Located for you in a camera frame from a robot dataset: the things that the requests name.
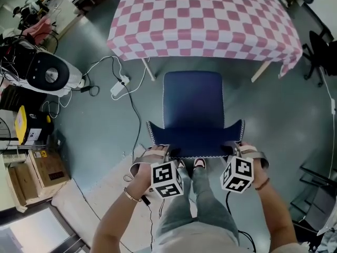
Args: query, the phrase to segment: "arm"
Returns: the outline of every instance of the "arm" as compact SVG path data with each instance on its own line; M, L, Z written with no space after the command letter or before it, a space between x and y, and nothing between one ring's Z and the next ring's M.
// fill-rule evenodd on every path
M254 160L254 175L253 184L255 188L259 188L268 179L266 172L261 168L259 160ZM259 190L258 194L271 236L270 252L280 246L297 243L288 208L270 182Z
M140 199L151 185L151 167L142 164L138 174L126 188L126 192ZM124 234L137 202L129 199L123 192L102 218L93 240L91 253L119 253L120 240Z

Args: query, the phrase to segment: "cardboard box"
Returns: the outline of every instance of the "cardboard box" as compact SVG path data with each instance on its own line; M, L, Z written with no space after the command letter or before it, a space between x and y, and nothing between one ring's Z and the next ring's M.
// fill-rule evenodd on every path
M0 162L2 162L2 164L5 164L6 166L9 165L10 163L25 162L25 161L26 161L25 153L0 155Z
M13 200L15 203L15 207L18 211L24 211L26 200L22 193L19 181L16 176L16 172L14 168L8 168L7 169L7 175L6 175L7 184L9 186L9 189L11 190Z
M28 154L26 163L39 198L52 197L70 179L60 155L45 150L29 150Z
M37 191L32 175L29 171L27 164L19 164L14 167L19 185L26 201L29 199L37 198Z

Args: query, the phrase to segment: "pink cloth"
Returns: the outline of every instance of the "pink cloth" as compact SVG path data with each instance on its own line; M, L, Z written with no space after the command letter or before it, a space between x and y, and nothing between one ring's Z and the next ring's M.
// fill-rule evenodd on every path
M208 56L281 61L279 77L303 52L278 0L121 0L107 45L123 60Z
M23 35L30 34L34 38L36 45L39 45L46 37L48 37L48 34L51 31L52 31L51 20L47 16L43 16L37 24L34 24L30 28L24 30Z

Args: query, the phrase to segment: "extension cord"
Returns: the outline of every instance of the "extension cord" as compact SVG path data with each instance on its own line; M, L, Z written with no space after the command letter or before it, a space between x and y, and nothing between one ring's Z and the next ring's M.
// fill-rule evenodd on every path
M331 99L331 114L335 115L336 114L336 103L335 99Z
M121 76L121 81L118 81L110 90L112 96L117 96L123 89L124 89L124 86L127 86L128 83L130 82L130 79L125 76L125 75L122 75Z

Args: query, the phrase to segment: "shoe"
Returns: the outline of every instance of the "shoe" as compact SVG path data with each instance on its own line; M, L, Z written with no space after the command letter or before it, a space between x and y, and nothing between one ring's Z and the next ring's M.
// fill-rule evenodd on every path
M197 168L197 167L202 167L204 169L206 169L206 161L203 159L203 158L196 158L194 160L194 169Z
M184 161L182 161L182 160L179 161L178 169L186 169Z

